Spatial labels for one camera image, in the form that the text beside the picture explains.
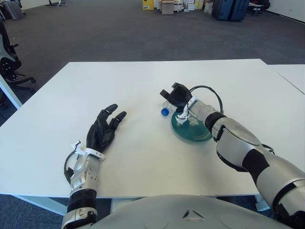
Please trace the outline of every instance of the teal plate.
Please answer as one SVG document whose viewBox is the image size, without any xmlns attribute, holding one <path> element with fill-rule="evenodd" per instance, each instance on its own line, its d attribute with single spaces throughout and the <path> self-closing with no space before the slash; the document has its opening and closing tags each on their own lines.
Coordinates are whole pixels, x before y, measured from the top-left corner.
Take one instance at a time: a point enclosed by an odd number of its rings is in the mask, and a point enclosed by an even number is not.
<svg viewBox="0 0 305 229">
<path fill-rule="evenodd" d="M 198 119 L 189 117 L 187 121 L 180 124 L 175 118 L 178 114 L 175 112 L 172 115 L 172 126 L 178 135 L 193 142 L 204 142 L 212 138 L 211 133 Z"/>
</svg>

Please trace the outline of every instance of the clear bottle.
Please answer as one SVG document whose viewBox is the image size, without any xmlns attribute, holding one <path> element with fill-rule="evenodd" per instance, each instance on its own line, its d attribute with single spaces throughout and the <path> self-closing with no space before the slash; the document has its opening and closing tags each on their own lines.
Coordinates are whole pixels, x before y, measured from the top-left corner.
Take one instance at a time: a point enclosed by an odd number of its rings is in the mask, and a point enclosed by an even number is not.
<svg viewBox="0 0 305 229">
<path fill-rule="evenodd" d="M 168 117 L 170 114 L 173 114 L 176 111 L 176 107 L 170 104 L 167 100 L 163 103 L 163 109 L 161 114 L 163 117 Z"/>
</svg>

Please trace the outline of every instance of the office chair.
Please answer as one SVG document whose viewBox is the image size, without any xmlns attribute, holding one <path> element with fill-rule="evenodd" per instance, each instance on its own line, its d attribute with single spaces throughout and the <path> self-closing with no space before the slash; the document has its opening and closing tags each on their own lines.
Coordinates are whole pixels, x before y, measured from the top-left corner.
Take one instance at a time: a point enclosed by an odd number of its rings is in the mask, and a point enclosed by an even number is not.
<svg viewBox="0 0 305 229">
<path fill-rule="evenodd" d="M 18 86 L 29 80 L 31 80 L 32 83 L 36 82 L 36 80 L 33 77 L 28 77 L 17 81 L 19 76 L 25 76 L 16 71 L 21 66 L 21 61 L 18 59 L 14 49 L 17 46 L 18 44 L 10 45 L 10 40 L 4 24 L 0 21 L 0 75 L 5 79 L 10 88 L 28 90 L 31 93 L 34 93 L 35 90 L 33 88 Z"/>
</svg>

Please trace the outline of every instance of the gray carpet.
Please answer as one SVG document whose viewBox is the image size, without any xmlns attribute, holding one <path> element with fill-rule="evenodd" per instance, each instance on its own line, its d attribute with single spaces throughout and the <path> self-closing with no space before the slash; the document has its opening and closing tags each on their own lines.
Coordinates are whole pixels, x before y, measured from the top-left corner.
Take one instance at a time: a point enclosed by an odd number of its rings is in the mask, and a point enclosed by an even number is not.
<svg viewBox="0 0 305 229">
<path fill-rule="evenodd" d="M 305 64 L 305 25 L 264 12 L 243 22 L 217 21 L 201 10 L 161 15 L 140 0 L 68 0 L 37 7 L 20 21 L 5 21 L 22 67 L 40 89 L 75 61 L 179 61 L 260 58 L 267 64 Z M 28 92 L 15 91 L 24 103 Z M 0 125 L 14 112 L 0 107 Z M 254 210 L 253 197 L 234 203 Z M 107 211 L 109 203 L 100 204 Z M 60 228 L 61 216 L 0 195 L 0 228 Z"/>
</svg>

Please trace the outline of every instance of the metal arm segment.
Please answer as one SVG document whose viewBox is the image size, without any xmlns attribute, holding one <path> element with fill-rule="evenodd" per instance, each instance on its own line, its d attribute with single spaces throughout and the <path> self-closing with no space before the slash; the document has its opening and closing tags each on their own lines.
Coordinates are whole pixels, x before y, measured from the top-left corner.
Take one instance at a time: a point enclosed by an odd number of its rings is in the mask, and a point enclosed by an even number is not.
<svg viewBox="0 0 305 229">
<path fill-rule="evenodd" d="M 268 152 L 244 126 L 197 100 L 190 115 L 203 121 L 217 142 L 217 155 L 228 166 L 249 172 L 277 220 L 304 227 L 305 174 L 290 162 Z"/>
</svg>

